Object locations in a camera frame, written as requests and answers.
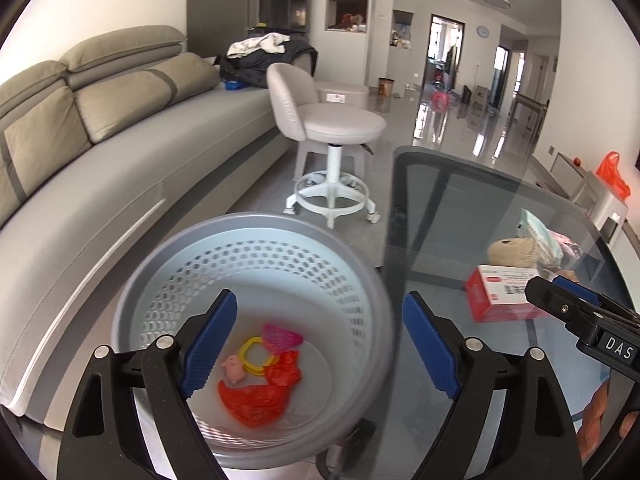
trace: yellow ring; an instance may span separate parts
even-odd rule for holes
[[[238,350],[238,358],[240,359],[242,366],[244,366],[244,369],[247,372],[249,372],[250,374],[256,375],[258,377],[263,377],[264,367],[277,363],[280,360],[280,358],[277,355],[270,354],[262,366],[257,366],[249,362],[247,358],[244,357],[244,354],[246,354],[246,352],[248,351],[248,349],[251,347],[252,344],[256,344],[256,343],[262,344],[262,338],[252,337],[251,339],[247,340]]]

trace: red and white box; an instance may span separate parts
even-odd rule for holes
[[[538,275],[537,269],[479,266],[465,284],[474,320],[516,321],[544,316],[544,311],[528,303],[524,294],[527,282]]]

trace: silver bolt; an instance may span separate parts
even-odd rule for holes
[[[473,352],[479,352],[482,350],[482,341],[472,337],[471,339],[466,340],[466,347]]]
[[[529,353],[536,361],[542,361],[545,358],[545,353],[540,348],[532,348]]]
[[[170,335],[163,335],[162,337],[158,338],[158,341],[156,341],[156,346],[161,350],[166,350],[167,348],[171,348],[173,344],[174,344],[174,338],[171,337]]]
[[[105,357],[107,357],[107,355],[109,355],[109,347],[102,345],[102,346],[98,346],[98,348],[95,349],[94,352],[94,357],[96,359],[103,359]]]

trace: glass table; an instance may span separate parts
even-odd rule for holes
[[[537,346],[556,372],[572,419],[609,376],[609,369],[575,347],[577,338],[551,316],[474,322],[465,282],[487,263],[490,244],[516,237],[521,209],[574,240],[583,256],[572,266],[580,283],[631,306],[618,266],[599,232],[574,204],[475,163],[424,148],[396,151],[383,279],[395,308],[398,348],[394,369],[366,417],[383,428],[358,466],[343,478],[409,479],[444,423],[452,401],[430,380],[402,325],[402,298],[417,291],[436,316],[494,351],[523,355]],[[497,434],[504,391],[494,392],[467,477],[482,473]]]

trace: white cloth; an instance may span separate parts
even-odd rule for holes
[[[238,41],[229,47],[226,56],[229,59],[236,57],[248,56],[256,50],[262,49],[269,54],[284,54],[283,43],[291,38],[277,32],[270,32],[261,38],[249,38],[248,40]]]

